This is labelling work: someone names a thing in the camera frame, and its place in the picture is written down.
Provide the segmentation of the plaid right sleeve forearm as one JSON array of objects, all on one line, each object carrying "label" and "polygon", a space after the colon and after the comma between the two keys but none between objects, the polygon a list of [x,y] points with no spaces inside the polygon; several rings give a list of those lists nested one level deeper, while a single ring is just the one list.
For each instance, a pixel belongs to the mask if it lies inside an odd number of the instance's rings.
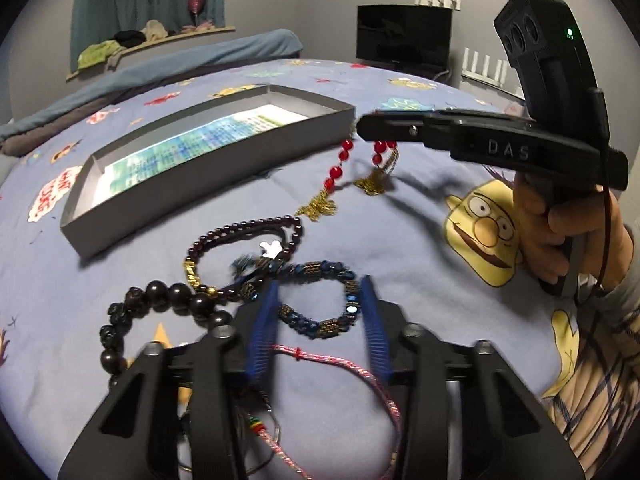
[{"label": "plaid right sleeve forearm", "polygon": [[588,479],[613,456],[639,415],[639,225],[625,229],[634,242],[627,274],[578,309],[577,364],[547,408]]}]

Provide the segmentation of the person's right hand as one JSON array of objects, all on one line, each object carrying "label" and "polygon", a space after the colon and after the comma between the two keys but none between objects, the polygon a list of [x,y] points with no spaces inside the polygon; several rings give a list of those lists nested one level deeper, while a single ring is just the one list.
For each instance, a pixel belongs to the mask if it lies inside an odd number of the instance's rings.
[{"label": "person's right hand", "polygon": [[605,206],[602,193],[584,200],[549,207],[522,174],[515,176],[514,214],[518,218],[521,250],[537,278],[554,284],[570,270],[560,251],[568,238],[585,235],[580,272],[602,278],[607,292],[619,285],[630,268],[634,241],[624,227],[617,198]]}]

